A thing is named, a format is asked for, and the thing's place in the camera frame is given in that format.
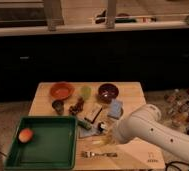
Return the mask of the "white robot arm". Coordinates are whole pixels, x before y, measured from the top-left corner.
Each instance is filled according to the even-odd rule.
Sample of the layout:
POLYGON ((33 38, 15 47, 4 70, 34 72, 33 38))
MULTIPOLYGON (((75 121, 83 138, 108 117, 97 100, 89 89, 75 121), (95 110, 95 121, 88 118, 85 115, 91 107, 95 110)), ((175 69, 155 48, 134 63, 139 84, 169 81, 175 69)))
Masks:
POLYGON ((159 108, 145 104, 116 121, 112 136, 119 144, 138 137, 189 162, 189 135, 160 124, 160 119, 159 108))

